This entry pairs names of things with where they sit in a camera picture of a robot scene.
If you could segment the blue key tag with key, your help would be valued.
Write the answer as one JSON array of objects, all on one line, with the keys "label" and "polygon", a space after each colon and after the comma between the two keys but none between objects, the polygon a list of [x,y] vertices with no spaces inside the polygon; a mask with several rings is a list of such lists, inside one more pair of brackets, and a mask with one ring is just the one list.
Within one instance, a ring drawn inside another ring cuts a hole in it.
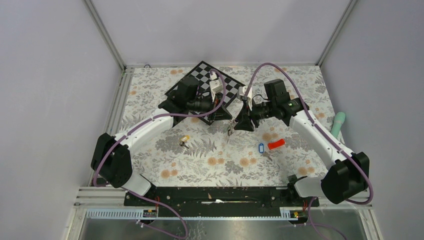
[{"label": "blue key tag with key", "polygon": [[258,144],[258,152],[260,153],[262,157],[266,158],[268,161],[271,161],[271,162],[273,161],[270,154],[266,151],[265,145],[263,143]]}]

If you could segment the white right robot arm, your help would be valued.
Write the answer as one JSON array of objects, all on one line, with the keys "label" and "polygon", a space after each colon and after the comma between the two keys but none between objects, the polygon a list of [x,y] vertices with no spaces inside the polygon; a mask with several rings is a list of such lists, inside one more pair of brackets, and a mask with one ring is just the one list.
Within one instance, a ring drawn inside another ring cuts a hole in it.
[{"label": "white right robot arm", "polygon": [[370,190],[370,160],[341,143],[316,119],[301,97],[291,98],[281,79],[264,84],[267,99],[253,102],[249,86],[239,88],[243,106],[236,117],[236,131],[252,132],[261,120],[276,118],[297,132],[317,153],[327,172],[323,177],[301,177],[288,184],[287,201],[301,205],[308,197],[325,197],[334,204],[352,202],[354,195]]}]

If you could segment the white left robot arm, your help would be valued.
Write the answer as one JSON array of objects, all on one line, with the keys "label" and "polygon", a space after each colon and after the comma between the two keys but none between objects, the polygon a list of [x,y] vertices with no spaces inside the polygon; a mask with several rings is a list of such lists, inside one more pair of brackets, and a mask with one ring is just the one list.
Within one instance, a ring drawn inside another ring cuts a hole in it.
[{"label": "white left robot arm", "polygon": [[152,183],[134,172],[131,151],[139,150],[154,137],[170,130],[187,117],[208,117],[213,120],[229,120],[231,114],[224,107],[226,85],[223,77],[211,74],[209,95],[200,91],[200,83],[194,77],[185,77],[169,96],[147,118],[127,131],[110,135],[103,133],[97,140],[91,168],[93,184],[101,176],[114,188],[136,193],[136,199],[144,206],[152,204],[155,192]]}]

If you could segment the grey metal key holder plate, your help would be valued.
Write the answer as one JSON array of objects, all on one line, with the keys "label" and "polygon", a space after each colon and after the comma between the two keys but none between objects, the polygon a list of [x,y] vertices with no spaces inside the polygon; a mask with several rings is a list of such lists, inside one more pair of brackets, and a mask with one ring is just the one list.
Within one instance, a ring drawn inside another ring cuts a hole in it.
[{"label": "grey metal key holder plate", "polygon": [[232,134],[234,133],[234,127],[236,126],[237,121],[235,118],[229,121],[228,128],[227,128],[227,137],[226,137],[226,143],[228,144],[230,141],[230,138]]}]

